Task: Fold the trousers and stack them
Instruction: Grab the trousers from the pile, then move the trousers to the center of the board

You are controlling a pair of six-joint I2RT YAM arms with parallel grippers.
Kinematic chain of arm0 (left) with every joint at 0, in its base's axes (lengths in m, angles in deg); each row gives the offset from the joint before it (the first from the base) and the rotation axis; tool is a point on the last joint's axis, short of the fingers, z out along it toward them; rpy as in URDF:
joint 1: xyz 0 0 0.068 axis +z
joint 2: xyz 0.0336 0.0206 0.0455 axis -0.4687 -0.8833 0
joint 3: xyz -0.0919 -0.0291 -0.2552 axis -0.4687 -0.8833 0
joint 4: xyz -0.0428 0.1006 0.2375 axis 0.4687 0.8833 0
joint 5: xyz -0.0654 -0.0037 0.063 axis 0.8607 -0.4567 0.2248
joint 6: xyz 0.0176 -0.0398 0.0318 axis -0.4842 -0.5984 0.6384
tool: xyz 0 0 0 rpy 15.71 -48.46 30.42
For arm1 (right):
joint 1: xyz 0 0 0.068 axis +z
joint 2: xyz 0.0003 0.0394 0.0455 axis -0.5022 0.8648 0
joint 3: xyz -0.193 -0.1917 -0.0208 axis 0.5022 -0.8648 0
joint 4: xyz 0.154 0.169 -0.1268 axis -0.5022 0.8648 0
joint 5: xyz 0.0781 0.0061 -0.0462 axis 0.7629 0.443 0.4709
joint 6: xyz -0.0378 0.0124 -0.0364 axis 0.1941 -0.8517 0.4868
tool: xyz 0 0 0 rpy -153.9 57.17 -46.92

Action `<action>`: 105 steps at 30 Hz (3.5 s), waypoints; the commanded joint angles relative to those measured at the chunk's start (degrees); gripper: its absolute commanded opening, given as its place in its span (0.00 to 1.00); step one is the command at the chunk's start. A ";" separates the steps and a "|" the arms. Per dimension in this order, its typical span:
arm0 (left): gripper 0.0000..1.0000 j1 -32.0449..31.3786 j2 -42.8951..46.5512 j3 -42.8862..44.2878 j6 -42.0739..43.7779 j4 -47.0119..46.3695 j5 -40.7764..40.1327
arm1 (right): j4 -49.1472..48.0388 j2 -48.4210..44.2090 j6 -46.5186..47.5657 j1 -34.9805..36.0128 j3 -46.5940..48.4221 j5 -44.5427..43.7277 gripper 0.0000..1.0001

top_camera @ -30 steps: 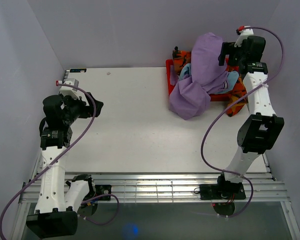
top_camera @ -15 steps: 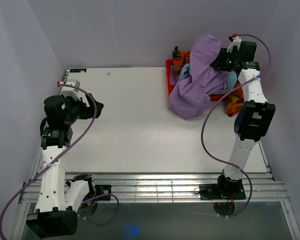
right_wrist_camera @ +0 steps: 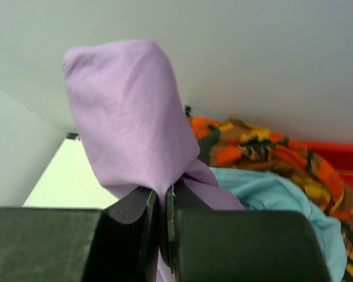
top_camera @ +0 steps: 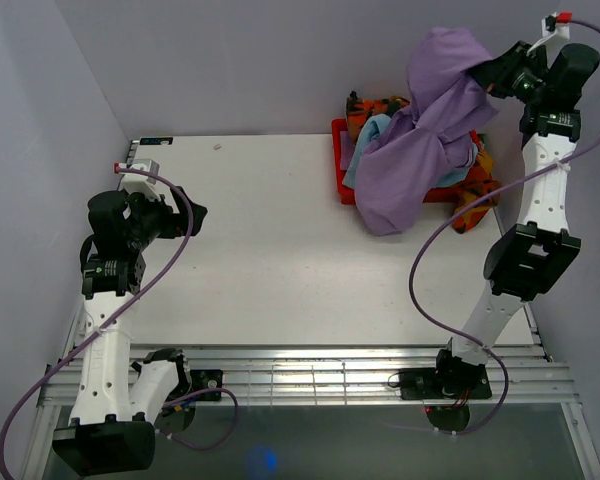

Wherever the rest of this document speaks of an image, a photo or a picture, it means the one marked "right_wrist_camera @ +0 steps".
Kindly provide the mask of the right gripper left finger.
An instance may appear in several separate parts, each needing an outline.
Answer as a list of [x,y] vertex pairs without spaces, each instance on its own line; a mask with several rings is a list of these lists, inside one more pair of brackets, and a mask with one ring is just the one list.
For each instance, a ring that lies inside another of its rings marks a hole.
[[0,281],[154,281],[156,195],[106,209],[0,207]]

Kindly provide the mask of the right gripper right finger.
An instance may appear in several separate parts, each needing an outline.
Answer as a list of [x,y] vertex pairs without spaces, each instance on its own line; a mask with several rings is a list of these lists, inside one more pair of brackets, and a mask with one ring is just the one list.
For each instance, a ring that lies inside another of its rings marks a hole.
[[213,210],[184,181],[166,197],[176,281],[330,281],[307,218],[295,211]]

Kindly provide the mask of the purple trousers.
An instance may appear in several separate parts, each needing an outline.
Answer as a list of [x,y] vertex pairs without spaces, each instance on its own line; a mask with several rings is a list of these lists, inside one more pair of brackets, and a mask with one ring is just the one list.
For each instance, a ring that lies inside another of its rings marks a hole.
[[182,108],[171,63],[146,39],[74,47],[64,56],[69,105],[100,185],[121,199],[154,190],[161,207],[158,281],[166,264],[166,194],[178,179],[215,210],[242,210],[198,159],[199,145]]

